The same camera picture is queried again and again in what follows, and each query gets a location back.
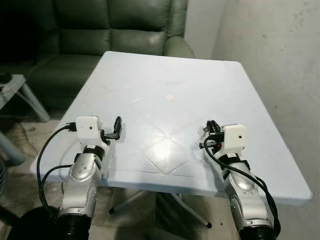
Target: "concrete floor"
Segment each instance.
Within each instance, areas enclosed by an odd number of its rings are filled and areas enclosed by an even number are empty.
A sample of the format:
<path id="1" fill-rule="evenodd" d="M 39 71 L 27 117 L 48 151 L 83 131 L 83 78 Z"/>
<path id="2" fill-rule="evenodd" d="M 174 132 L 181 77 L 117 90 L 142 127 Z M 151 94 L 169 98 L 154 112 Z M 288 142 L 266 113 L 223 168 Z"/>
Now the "concrete floor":
<path id="1" fill-rule="evenodd" d="M 39 122 L 35 115 L 21 119 L 1 119 L 1 130 L 25 155 L 26 161 L 8 169 L 5 192 L 0 205 L 19 217 L 39 207 L 37 181 L 29 168 L 44 142 L 58 125 L 64 112 L 50 111 L 51 120 Z M 100 187 L 90 229 L 92 240 L 238 240 L 229 207 L 222 198 L 184 195 L 183 200 L 212 223 L 208 229 L 180 207 L 169 194 L 146 192 L 113 215 L 109 208 L 133 194 L 134 189 Z M 51 206 L 59 207 L 62 200 L 60 182 L 45 186 Z M 7 239 L 10 227 L 0 222 L 0 239 Z"/>

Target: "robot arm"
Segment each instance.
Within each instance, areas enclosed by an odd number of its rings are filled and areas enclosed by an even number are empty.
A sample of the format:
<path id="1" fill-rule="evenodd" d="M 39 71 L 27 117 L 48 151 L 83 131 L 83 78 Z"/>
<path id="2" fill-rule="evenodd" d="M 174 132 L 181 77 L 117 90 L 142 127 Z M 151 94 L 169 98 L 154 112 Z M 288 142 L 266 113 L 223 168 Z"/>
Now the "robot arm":
<path id="1" fill-rule="evenodd" d="M 258 186 L 243 175 L 244 173 L 257 181 L 250 172 L 248 162 L 240 159 L 245 147 L 246 127 L 233 124 L 220 129 L 215 121 L 208 121 L 204 130 L 209 133 L 210 142 L 201 143 L 199 146 L 206 150 L 212 148 L 212 159 L 223 163 L 220 166 L 224 189 L 230 200 L 232 217 L 241 239 L 275 240 L 279 233 L 274 231 L 267 207 L 259 195 Z"/>
<path id="2" fill-rule="evenodd" d="M 96 116 L 78 117 L 75 125 L 83 152 L 75 156 L 69 170 L 57 220 L 61 240 L 89 238 L 103 161 L 109 159 L 110 141 L 107 139 L 119 139 L 121 118 L 117 117 L 114 132 L 106 135 L 100 129 L 99 118 Z"/>

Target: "white plastic table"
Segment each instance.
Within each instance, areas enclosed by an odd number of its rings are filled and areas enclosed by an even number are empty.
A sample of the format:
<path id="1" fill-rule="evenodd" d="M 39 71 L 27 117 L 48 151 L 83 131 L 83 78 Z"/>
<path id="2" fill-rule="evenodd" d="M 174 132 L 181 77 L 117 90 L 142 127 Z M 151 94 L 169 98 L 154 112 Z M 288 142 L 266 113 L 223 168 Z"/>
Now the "white plastic table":
<path id="1" fill-rule="evenodd" d="M 102 185 L 154 192 L 225 196 L 220 167 L 205 151 L 207 120 L 243 124 L 248 139 L 242 159 L 264 179 L 277 203 L 302 205 L 312 193 L 246 72 L 238 62 L 107 51 L 58 128 L 78 116 L 95 115 L 105 132 L 122 117 L 120 140 L 112 141 Z M 80 144 L 61 132 L 40 165 L 72 164 Z M 36 173 L 36 161 L 31 166 Z M 68 169 L 49 180 L 65 180 Z"/>

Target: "metal table leg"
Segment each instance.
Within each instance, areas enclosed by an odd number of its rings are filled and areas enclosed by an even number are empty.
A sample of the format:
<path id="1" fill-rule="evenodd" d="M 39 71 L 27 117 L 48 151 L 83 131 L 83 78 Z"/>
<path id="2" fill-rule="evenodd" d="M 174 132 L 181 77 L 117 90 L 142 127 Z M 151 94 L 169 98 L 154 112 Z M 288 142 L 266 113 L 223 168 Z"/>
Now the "metal table leg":
<path id="1" fill-rule="evenodd" d="M 112 208 L 110 208 L 109 213 L 113 214 L 116 211 L 119 211 L 121 208 L 123 208 L 124 206 L 128 205 L 129 203 L 133 202 L 134 200 L 140 198 L 142 196 L 142 194 L 144 194 L 145 191 L 143 190 L 139 190 L 136 193 L 134 193 L 133 195 L 131 195 L 126 201 L 124 201 L 123 203 L 114 206 Z"/>
<path id="2" fill-rule="evenodd" d="M 199 215 L 195 210 L 193 210 L 191 207 L 189 207 L 183 200 L 182 200 L 182 195 L 181 194 L 175 194 L 171 193 L 171 196 L 176 200 L 176 202 L 183 207 L 185 210 L 187 210 L 192 216 L 194 216 L 196 219 L 199 220 L 200 223 L 205 225 L 208 229 L 212 227 L 212 224 L 205 220 L 202 216 Z"/>
<path id="3" fill-rule="evenodd" d="M 31 107 L 37 113 L 40 120 L 42 122 L 48 122 L 50 120 L 49 114 L 26 83 L 21 87 L 21 91 L 23 92 L 25 97 L 32 103 Z"/>
<path id="4" fill-rule="evenodd" d="M 19 151 L 19 149 L 13 145 L 2 132 L 0 132 L 0 147 L 8 155 L 12 166 L 22 164 L 25 161 L 25 157 Z"/>

